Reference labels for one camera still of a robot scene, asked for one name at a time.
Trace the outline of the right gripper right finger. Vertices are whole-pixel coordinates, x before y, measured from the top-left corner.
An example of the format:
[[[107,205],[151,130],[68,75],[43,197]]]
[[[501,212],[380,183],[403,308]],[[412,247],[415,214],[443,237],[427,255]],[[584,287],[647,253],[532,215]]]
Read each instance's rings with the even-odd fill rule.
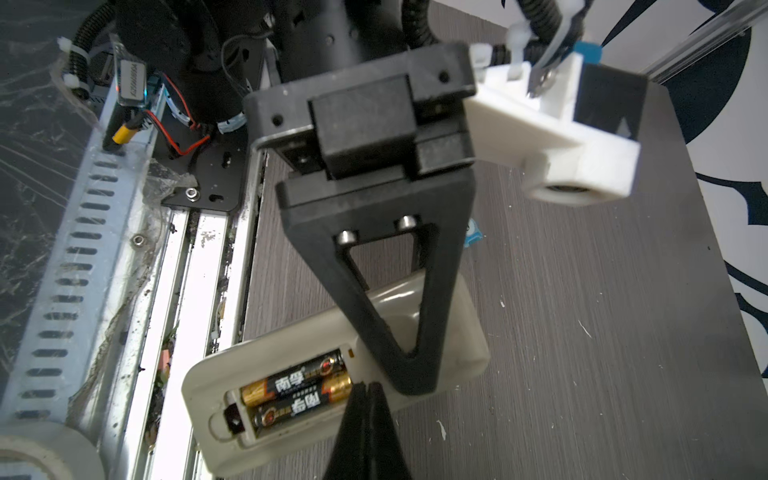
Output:
[[[383,386],[368,386],[368,479],[411,479]]]

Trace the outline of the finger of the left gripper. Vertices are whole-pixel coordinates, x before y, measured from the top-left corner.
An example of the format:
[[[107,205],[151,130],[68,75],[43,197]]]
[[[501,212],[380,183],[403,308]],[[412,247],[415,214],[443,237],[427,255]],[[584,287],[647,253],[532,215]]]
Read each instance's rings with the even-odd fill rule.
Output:
[[[412,179],[390,167],[341,180],[316,172],[276,186],[287,239],[401,394],[437,387],[475,185],[470,168]],[[416,272],[425,275],[418,329],[403,347],[367,293]]]

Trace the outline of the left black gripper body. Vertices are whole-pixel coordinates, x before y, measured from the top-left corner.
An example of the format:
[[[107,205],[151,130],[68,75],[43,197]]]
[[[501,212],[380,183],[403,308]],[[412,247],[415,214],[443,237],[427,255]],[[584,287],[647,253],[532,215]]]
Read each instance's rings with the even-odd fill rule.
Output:
[[[393,165],[425,176],[473,156],[465,43],[440,43],[266,90],[243,101],[250,143],[301,175],[342,179]]]

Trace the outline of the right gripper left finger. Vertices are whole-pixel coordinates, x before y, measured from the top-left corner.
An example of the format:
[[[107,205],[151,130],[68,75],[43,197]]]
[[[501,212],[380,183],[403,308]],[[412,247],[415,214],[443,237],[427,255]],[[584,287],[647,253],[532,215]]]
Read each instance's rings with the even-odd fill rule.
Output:
[[[336,436],[334,448],[323,478],[364,479],[367,474],[367,388],[364,383],[352,386]]]

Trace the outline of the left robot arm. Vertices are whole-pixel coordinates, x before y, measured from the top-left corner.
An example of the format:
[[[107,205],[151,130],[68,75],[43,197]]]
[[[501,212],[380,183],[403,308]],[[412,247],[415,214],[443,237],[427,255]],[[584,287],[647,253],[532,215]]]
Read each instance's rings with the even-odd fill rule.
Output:
[[[286,237],[346,315],[394,388],[435,390],[448,299],[475,196],[481,81],[509,66],[502,45],[438,38],[426,1],[106,1],[62,44],[61,80],[91,97],[91,53],[105,33],[126,105],[110,149],[144,125],[158,75],[191,154],[246,135],[291,169],[276,188]],[[414,239],[425,276],[416,343],[399,346],[352,258],[360,245]]]

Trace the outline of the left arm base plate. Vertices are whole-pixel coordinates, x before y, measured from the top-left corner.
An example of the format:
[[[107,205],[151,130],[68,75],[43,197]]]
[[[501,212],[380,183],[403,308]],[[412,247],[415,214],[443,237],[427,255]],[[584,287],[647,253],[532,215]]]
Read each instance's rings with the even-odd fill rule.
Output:
[[[170,159],[168,152],[165,145],[158,145],[155,158],[184,180],[178,180],[162,198],[163,206],[223,213],[240,208],[249,163],[248,135],[244,127],[217,135],[178,159]]]

